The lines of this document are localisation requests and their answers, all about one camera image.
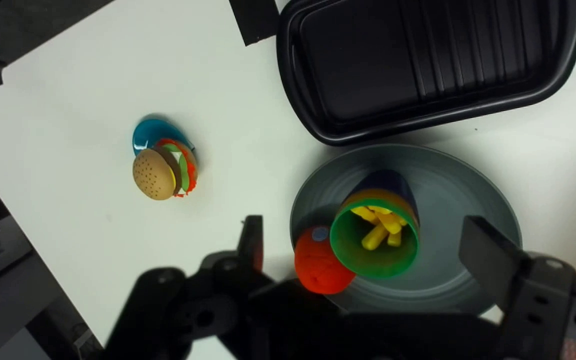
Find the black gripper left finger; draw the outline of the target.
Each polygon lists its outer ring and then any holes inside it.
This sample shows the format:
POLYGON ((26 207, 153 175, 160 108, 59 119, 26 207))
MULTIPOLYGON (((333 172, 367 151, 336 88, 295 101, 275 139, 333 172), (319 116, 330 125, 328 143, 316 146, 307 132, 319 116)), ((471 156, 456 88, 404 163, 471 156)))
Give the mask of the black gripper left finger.
POLYGON ((246 216, 243 222, 241 241, 236 247, 238 263, 263 277, 265 268, 265 219, 258 215, 246 216))

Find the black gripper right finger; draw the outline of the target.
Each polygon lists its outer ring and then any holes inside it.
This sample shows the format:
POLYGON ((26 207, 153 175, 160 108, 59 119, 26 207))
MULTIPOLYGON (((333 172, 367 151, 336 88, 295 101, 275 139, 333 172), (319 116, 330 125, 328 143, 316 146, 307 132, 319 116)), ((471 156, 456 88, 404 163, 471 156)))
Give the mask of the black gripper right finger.
POLYGON ((460 260, 505 312, 527 309, 527 281, 532 271, 532 258, 487 219, 465 219, 460 260))

